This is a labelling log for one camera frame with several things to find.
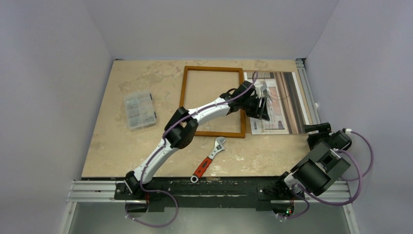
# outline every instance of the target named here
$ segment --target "brown picture frame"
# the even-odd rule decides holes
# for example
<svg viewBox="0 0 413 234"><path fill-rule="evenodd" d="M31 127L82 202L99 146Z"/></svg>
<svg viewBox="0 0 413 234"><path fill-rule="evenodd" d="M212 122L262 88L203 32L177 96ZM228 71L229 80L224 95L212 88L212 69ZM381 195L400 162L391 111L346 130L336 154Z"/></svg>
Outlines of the brown picture frame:
<svg viewBox="0 0 413 234"><path fill-rule="evenodd" d="M187 78L188 71L209 71L209 72L236 72L239 74L239 82L242 84L244 82L244 72L242 68L234 67L203 67L203 66L185 66L184 69L184 79L182 81L181 98L179 101L179 106L184 106L185 102L185 91L187 89ZM197 137L229 137L229 138L245 138L245 111L240 110L241 117L241 131L239 133L231 132L210 132L210 131L196 131L195 136Z"/></svg>

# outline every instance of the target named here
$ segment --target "white wall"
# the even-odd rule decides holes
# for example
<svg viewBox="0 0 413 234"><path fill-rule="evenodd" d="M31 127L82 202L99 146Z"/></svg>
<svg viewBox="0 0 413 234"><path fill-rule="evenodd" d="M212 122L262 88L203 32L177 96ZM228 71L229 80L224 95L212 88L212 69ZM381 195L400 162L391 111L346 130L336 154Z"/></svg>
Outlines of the white wall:
<svg viewBox="0 0 413 234"><path fill-rule="evenodd" d="M84 0L115 58L307 57L338 0Z"/></svg>
<svg viewBox="0 0 413 234"><path fill-rule="evenodd" d="M412 12L411 0L341 0L306 61L322 120L359 131L375 150L354 204L363 234L413 231Z"/></svg>
<svg viewBox="0 0 413 234"><path fill-rule="evenodd" d="M0 3L1 233L55 234L111 56L81 0Z"/></svg>

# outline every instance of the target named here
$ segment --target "wrench handle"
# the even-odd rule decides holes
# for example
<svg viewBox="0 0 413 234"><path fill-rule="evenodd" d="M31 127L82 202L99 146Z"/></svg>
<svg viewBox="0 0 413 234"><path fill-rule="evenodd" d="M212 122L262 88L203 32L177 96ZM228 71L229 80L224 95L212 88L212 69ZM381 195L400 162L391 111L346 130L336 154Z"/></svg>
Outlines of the wrench handle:
<svg viewBox="0 0 413 234"><path fill-rule="evenodd" d="M211 162L212 162L212 159L210 159L209 157L206 157L204 161L202 161L202 163L196 169L193 175L198 177L198 179L201 178L204 172L207 170L208 166L211 164Z"/></svg>

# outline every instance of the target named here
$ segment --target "marble tabletop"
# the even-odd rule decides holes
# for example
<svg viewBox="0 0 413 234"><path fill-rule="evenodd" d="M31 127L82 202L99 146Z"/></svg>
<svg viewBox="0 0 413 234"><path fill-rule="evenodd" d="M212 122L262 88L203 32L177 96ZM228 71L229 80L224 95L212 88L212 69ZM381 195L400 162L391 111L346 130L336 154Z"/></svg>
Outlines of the marble tabletop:
<svg viewBox="0 0 413 234"><path fill-rule="evenodd" d="M159 143L165 124L179 107L185 66L241 67L299 75L293 60L117 60L106 86L82 177L123 177L149 156ZM132 131L126 124L123 97L139 90L150 90L157 122ZM204 176L281 175L309 152L306 138L307 135L248 133L244 139L227 138L225 151L215 157ZM211 152L214 140L195 137L189 146L173 154L155 176L191 176Z"/></svg>

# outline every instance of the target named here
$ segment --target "plastic container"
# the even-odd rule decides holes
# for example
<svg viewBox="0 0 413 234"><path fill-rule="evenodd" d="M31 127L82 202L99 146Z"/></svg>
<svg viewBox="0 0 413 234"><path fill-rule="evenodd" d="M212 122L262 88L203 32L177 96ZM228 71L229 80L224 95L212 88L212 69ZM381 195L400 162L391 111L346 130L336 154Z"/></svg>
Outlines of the plastic container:
<svg viewBox="0 0 413 234"><path fill-rule="evenodd" d="M124 97L126 121L130 129L143 128L156 123L152 95L149 90L128 94Z"/></svg>

